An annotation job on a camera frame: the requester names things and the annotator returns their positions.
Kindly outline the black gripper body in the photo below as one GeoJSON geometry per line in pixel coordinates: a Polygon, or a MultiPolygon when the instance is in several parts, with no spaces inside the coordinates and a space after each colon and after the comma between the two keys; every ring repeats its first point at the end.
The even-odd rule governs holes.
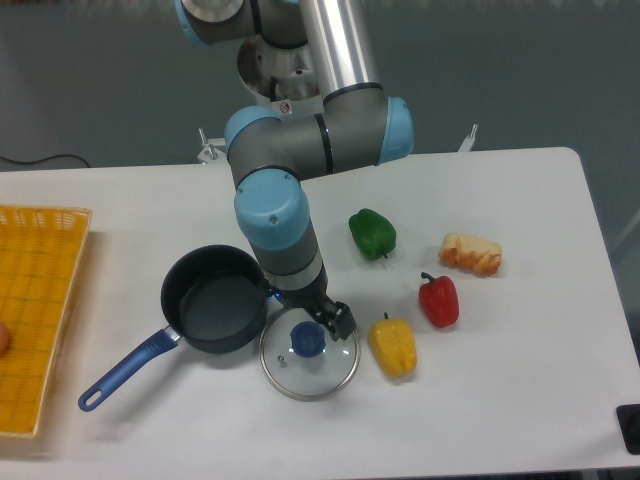
{"type": "Polygon", "coordinates": [[[304,280],[300,288],[285,288],[269,278],[261,281],[261,287],[268,296],[275,296],[287,308],[302,309],[310,318],[308,309],[314,306],[325,306],[335,312],[335,302],[328,296],[327,286],[327,276],[316,276],[309,282],[304,280]]]}

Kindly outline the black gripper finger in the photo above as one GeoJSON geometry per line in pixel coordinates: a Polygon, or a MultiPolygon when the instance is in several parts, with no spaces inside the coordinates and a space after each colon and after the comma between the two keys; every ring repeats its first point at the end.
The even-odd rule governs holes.
{"type": "Polygon", "coordinates": [[[316,321],[318,324],[322,325],[327,331],[335,332],[335,314],[331,308],[327,308],[325,306],[321,307],[310,307],[308,309],[308,314],[311,318],[316,321]]]}
{"type": "Polygon", "coordinates": [[[356,329],[356,322],[350,307],[337,301],[335,303],[335,312],[332,318],[333,340],[346,340],[356,329]]]}

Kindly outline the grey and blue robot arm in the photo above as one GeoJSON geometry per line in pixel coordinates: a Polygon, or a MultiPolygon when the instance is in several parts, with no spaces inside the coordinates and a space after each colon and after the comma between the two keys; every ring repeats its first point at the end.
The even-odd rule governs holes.
{"type": "Polygon", "coordinates": [[[356,323],[331,300],[311,220],[306,179],[408,156],[414,126],[406,102],[385,94],[357,1],[179,1],[185,33],[212,45],[263,39],[301,53],[319,112],[292,118],[270,106],[236,112],[224,132],[237,223],[283,305],[305,310],[333,339],[356,323]]]}

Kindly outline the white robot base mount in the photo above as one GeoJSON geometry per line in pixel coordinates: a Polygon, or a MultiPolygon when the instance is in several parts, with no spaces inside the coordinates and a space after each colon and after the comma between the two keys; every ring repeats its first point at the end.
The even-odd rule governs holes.
{"type": "Polygon", "coordinates": [[[237,55],[239,77],[259,106],[285,118],[324,112],[311,50],[307,44],[280,49],[262,36],[249,37],[237,55]]]}

